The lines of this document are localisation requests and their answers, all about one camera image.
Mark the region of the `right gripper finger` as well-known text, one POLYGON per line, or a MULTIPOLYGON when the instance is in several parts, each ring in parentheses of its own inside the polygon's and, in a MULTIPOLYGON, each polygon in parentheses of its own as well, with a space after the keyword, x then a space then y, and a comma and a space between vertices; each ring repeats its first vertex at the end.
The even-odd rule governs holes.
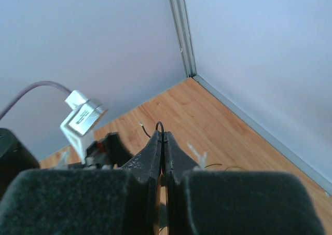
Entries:
POLYGON ((324 234, 302 182, 276 171, 198 167, 164 135, 169 234, 324 234))

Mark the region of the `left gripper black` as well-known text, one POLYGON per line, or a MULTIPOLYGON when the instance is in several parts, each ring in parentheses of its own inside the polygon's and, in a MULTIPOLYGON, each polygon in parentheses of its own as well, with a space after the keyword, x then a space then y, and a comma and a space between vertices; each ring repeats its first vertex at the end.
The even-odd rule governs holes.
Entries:
POLYGON ((1 128, 1 234, 157 234, 162 133, 133 157, 117 132, 87 148, 85 162, 39 162, 1 128), (101 169, 104 166, 118 169, 101 169))

